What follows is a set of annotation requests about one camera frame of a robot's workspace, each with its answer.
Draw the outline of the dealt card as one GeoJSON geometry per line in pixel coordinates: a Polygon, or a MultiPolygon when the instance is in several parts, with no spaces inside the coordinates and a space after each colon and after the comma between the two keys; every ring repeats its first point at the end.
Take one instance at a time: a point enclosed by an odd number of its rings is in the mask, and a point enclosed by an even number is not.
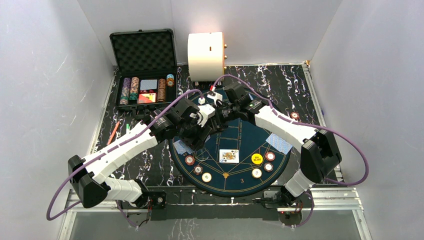
{"type": "Polygon", "coordinates": [[[183,141],[177,140],[173,144],[173,147],[176,149],[179,155],[183,155],[185,153],[191,154],[193,150],[188,147],[183,141]]]}
{"type": "Polygon", "coordinates": [[[273,148],[275,148],[278,152],[284,155],[287,155],[293,148],[290,143],[288,143],[276,134],[269,135],[266,139],[266,142],[270,144],[273,148]]]}

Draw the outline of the clear dealer button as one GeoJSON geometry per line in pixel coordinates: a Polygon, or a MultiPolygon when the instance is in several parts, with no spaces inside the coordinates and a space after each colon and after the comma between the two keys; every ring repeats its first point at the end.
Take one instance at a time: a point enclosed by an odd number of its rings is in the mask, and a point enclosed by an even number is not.
{"type": "Polygon", "coordinates": [[[206,149],[201,149],[198,150],[195,153],[195,158],[199,161],[199,162],[204,162],[206,160],[208,160],[210,158],[210,155],[208,153],[208,151],[206,149]]]}

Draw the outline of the red chips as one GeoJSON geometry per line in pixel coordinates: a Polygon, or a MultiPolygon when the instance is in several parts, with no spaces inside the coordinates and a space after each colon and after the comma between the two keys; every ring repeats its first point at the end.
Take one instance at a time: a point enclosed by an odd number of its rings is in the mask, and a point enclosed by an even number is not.
{"type": "Polygon", "coordinates": [[[184,162],[188,166],[192,166],[195,163],[195,158],[192,155],[188,155],[185,157],[184,162]]]}
{"type": "Polygon", "coordinates": [[[265,155],[264,155],[264,157],[265,157],[265,159],[267,160],[267,161],[270,161],[270,162],[272,162],[272,161],[274,161],[275,159],[276,159],[276,156],[275,156],[275,154],[273,153],[273,152],[267,152],[265,155]]]}

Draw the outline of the brown chips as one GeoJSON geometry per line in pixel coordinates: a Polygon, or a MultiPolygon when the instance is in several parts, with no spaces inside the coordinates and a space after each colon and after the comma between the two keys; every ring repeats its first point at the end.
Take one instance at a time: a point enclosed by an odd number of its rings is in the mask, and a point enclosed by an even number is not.
{"type": "Polygon", "coordinates": [[[193,168],[193,173],[194,173],[195,175],[201,175],[201,174],[203,173],[203,167],[202,167],[201,165],[196,165],[196,166],[193,168]]]}
{"type": "Polygon", "coordinates": [[[273,171],[273,169],[274,169],[274,166],[273,166],[270,162],[266,162],[266,163],[263,165],[263,169],[264,169],[266,172],[272,172],[272,171],[273,171]]]}

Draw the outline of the queen of spades card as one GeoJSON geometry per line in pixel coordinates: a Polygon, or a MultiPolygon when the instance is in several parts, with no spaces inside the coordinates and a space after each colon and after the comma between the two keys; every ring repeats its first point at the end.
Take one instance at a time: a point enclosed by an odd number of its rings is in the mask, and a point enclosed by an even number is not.
{"type": "Polygon", "coordinates": [[[237,149],[220,149],[218,156],[220,163],[238,164],[240,162],[239,151],[237,149]]]}

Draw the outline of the yellow chips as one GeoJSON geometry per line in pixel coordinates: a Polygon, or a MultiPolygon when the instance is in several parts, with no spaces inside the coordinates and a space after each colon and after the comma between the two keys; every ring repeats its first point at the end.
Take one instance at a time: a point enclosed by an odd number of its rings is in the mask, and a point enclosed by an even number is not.
{"type": "Polygon", "coordinates": [[[255,178],[255,179],[260,179],[261,177],[262,177],[262,171],[261,171],[261,169],[259,169],[259,168],[254,168],[252,171],[251,171],[251,175],[252,175],[252,177],[253,178],[255,178]]]}
{"type": "Polygon", "coordinates": [[[209,172],[205,172],[202,174],[201,180],[205,183],[209,183],[212,180],[212,175],[209,172]]]}

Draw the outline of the yellow big blind button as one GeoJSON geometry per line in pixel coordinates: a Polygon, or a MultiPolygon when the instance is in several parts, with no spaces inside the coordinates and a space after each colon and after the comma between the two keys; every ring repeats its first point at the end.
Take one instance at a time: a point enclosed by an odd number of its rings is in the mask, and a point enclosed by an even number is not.
{"type": "Polygon", "coordinates": [[[254,153],[251,155],[251,161],[255,165],[260,165],[263,163],[264,159],[263,156],[259,153],[254,153]]]}

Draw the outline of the red poker chip stack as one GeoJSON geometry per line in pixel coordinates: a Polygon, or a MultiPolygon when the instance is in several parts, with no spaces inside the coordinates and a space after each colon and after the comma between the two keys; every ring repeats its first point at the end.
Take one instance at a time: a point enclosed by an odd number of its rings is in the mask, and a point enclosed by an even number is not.
{"type": "Polygon", "coordinates": [[[298,119],[300,118],[300,115],[299,115],[297,112],[292,112],[292,113],[290,114],[290,117],[291,117],[292,119],[298,120],[298,119]]]}

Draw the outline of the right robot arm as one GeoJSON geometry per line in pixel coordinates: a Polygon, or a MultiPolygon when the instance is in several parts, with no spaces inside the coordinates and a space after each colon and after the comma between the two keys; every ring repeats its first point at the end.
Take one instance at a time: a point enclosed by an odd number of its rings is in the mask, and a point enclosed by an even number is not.
{"type": "Polygon", "coordinates": [[[342,156],[333,132],[319,125],[308,125],[285,116],[271,101],[260,94],[251,98],[245,88],[232,83],[224,87],[228,105],[211,86],[208,98],[217,105],[216,111],[222,121],[242,119],[268,130],[291,144],[300,152],[297,172],[272,197],[264,197],[265,204],[295,207],[313,185],[318,184],[342,161],[342,156]]]}

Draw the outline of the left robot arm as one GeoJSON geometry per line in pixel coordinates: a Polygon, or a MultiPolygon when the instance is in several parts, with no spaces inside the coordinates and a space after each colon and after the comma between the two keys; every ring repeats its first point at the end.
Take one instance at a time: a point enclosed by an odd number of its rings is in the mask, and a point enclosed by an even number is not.
{"type": "Polygon", "coordinates": [[[103,149],[83,158],[68,160],[69,181],[82,206],[92,208],[104,200],[125,201],[137,208],[149,203],[141,180],[122,180],[110,175],[136,155],[174,137],[186,139],[195,150],[204,146],[212,133],[216,109],[201,98],[197,105],[183,97],[146,115],[134,128],[103,149]]]}

